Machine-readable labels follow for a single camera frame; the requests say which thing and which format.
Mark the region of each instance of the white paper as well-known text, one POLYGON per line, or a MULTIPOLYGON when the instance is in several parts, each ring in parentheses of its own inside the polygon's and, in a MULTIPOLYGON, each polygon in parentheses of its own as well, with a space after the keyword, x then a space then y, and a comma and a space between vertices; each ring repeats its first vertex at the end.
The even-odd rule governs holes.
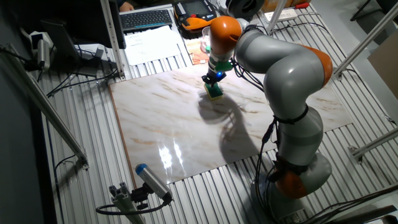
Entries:
POLYGON ((124 39, 129 65, 138 65, 180 54, 177 45, 180 36, 169 26, 127 35, 124 39))

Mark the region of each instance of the metal frame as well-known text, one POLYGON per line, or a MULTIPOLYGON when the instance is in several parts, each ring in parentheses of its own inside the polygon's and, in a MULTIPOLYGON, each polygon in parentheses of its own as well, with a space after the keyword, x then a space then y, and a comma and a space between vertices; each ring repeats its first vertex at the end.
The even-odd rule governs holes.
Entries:
POLYGON ((118 44, 118 38, 116 37, 116 31, 113 26, 113 19, 111 14, 111 8, 109 7, 109 0, 101 0, 102 12, 104 13, 105 22, 107 23, 109 39, 111 40, 112 51, 114 59, 116 61, 116 66, 121 78, 124 78, 124 68, 122 59, 120 56, 120 49, 118 44))
POLYGON ((267 32, 270 34, 272 30, 274 29, 280 14, 282 13, 282 10, 284 10, 285 4, 287 0, 279 0, 278 5, 276 6, 276 9, 272 15, 271 21, 269 22, 269 25, 267 26, 267 32))
MULTIPOLYGON (((342 71, 347 68, 347 66, 380 34, 380 32, 398 15, 398 2, 395 6, 383 17, 383 19, 372 29, 368 36, 358 44, 355 49, 342 61, 342 63, 337 67, 334 75, 338 75, 341 78, 342 71)), ((361 149, 356 149, 350 146, 348 149, 351 151, 353 156, 358 159, 358 162, 362 161, 361 156, 365 153, 378 147, 379 145, 385 143, 398 136, 397 129, 381 136, 380 138, 370 142, 361 149)))
POLYGON ((367 16, 367 15, 369 15, 369 14, 372 14, 372 13, 374 13, 374 12, 377 12, 377 11, 380 11, 381 9, 378 9, 378 10, 375 10, 375 11, 372 11, 372 12, 368 12, 368 13, 366 13, 366 14, 364 14, 364 15, 361 15, 361 16, 358 16, 358 14, 360 13, 360 12, 362 12, 362 10, 369 4, 369 2, 371 2, 371 0, 367 0, 359 9, 358 9, 358 11, 357 12, 355 12, 355 14, 352 16, 352 18, 351 19, 349 19, 350 21, 355 21, 355 20, 357 20, 357 19, 359 19, 359 18, 362 18, 362 17, 364 17, 364 16, 367 16))
MULTIPOLYGON (((154 9, 167 9, 170 15, 174 16, 171 5, 151 7, 143 11, 154 9)), ((316 12, 312 5, 299 11, 316 12)), ((275 28, 280 29, 287 24, 302 22, 315 22, 327 28, 322 18, 314 13, 300 16, 296 20, 278 22, 275 28)), ((266 27, 264 13, 259 12, 252 24, 266 27)), ((175 23, 172 25, 172 30, 178 32, 175 23)), ((275 32, 274 37, 322 50, 330 55, 336 67, 346 58, 341 46, 326 32, 314 26, 289 28, 275 32)), ((127 64, 126 56, 121 51, 126 79, 191 66, 184 44, 178 46, 181 50, 180 55, 134 66, 127 64)), ((113 59, 112 51, 105 50, 105 52, 113 59)), ((349 68, 356 70, 352 64, 349 68)), ((105 75, 101 72, 98 74, 99 77, 105 75)), ((360 198, 398 182, 398 165, 395 162, 398 160, 398 139, 390 140, 378 150, 366 153, 361 165, 346 150, 349 145, 364 146, 396 127, 385 117, 380 116, 384 113, 383 108, 379 107, 380 102, 377 98, 372 97, 373 93, 359 78, 360 75, 344 71, 343 77, 340 82, 331 79, 330 85, 351 115, 353 124, 325 133, 318 151, 331 161, 333 173, 320 190, 302 199, 305 211, 298 212, 300 220, 306 220, 334 203, 360 198)), ((46 93, 65 78, 67 76, 64 74, 45 75, 39 85, 46 93)), ((91 77, 76 77, 70 78, 68 82, 73 84, 91 79, 91 77)), ((119 78, 115 78, 108 83, 119 81, 121 81, 119 78)), ((102 82, 77 85, 60 91, 49 100, 90 157, 88 170, 76 169, 78 164, 75 158, 61 164, 57 170, 57 175, 61 177, 60 200, 65 223, 130 223, 126 217, 107 217, 95 212, 95 207, 112 203, 108 186, 124 181, 130 188, 133 186, 107 86, 102 82)), ((52 132, 50 139, 45 134, 47 152, 49 153, 48 147, 52 142, 55 160, 60 161, 73 155, 53 127, 50 127, 50 130, 52 132)), ((263 158, 262 172, 265 172, 264 169, 272 167, 275 151, 264 153, 263 158)), ((154 213, 144 214, 143 217, 148 224, 264 223, 267 219, 250 195, 256 161, 257 156, 250 157, 169 184, 175 201, 170 206, 154 213)), ((58 198, 55 197, 54 200, 58 222, 61 223, 60 209, 57 206, 58 198)), ((154 208, 161 204, 161 200, 156 195, 150 195, 145 203, 154 208)))
MULTIPOLYGON (((7 49, 15 52, 11 45, 7 49)), ((79 160, 83 163, 83 168, 88 168, 87 155, 83 148, 80 147, 75 137, 69 131, 55 108, 49 102, 49 99, 43 93, 42 89, 38 86, 36 80, 31 77, 22 66, 21 61, 12 55, 0 53, 0 59, 4 60, 6 65, 12 69, 12 74, 18 79, 19 83, 28 92, 29 97, 35 102, 36 106, 43 112, 47 119, 51 122, 52 126, 58 131, 63 140, 68 144, 70 149, 77 155, 79 160)))
POLYGON ((395 128, 394 130, 388 132, 387 134, 383 134, 381 137, 373 140, 370 143, 367 143, 365 146, 359 149, 354 146, 349 146, 348 149, 351 151, 354 158, 357 159, 359 163, 362 163, 363 154, 380 146, 381 144, 384 144, 385 142, 390 141, 391 139, 396 138, 397 136, 398 136, 398 128, 395 128))
POLYGON ((344 61, 337 67, 334 74, 340 75, 341 72, 347 68, 347 66, 353 62, 353 60, 380 34, 380 32, 386 28, 389 22, 391 22, 398 15, 398 2, 395 6, 382 18, 382 20, 370 31, 368 36, 358 44, 355 49, 344 59, 344 61))

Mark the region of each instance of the gray robot arm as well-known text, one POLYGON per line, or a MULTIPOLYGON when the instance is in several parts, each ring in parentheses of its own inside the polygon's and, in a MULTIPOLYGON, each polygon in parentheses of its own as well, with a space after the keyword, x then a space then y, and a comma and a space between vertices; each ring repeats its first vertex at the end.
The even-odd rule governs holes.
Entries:
POLYGON ((276 186, 289 198, 312 193, 331 174, 330 163, 316 154, 323 137, 322 119, 305 103, 324 86, 329 76, 325 74, 325 67, 331 68, 331 62, 329 65, 322 61, 318 54, 322 53, 270 38, 257 30, 244 33, 235 47, 240 65, 250 72, 266 74, 265 95, 279 121, 277 159, 280 166, 285 166, 285 173, 279 174, 276 186), (299 181, 296 184, 283 181, 286 175, 297 175, 299 181))

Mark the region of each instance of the black device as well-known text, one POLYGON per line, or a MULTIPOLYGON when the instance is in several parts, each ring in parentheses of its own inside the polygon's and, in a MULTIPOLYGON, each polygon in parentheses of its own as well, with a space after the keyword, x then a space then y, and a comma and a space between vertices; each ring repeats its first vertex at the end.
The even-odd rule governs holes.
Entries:
MULTIPOLYGON (((100 0, 12 0, 11 11, 26 32, 47 32, 57 48, 51 70, 78 72, 96 76, 100 55, 81 58, 75 44, 102 44, 111 48, 111 40, 100 0)), ((116 0, 109 0, 117 42, 126 48, 116 0)))
POLYGON ((123 31, 155 28, 173 23, 168 10, 132 12, 120 15, 120 18, 123 31))
POLYGON ((175 18, 185 30, 197 32, 209 26, 217 13, 207 0, 188 0, 174 3, 175 18))

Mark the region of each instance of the marble board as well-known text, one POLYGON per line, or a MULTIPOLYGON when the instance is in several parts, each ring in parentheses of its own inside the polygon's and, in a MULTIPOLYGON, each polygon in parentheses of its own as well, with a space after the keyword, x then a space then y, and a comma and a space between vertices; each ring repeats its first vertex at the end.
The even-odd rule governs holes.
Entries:
MULTIPOLYGON (((138 187, 137 164, 171 183, 259 153, 273 119, 264 93, 230 71, 219 83, 224 96, 211 101, 201 80, 207 69, 195 65, 109 86, 138 187)), ((351 123, 330 85, 307 104, 321 114, 325 132, 351 123)))

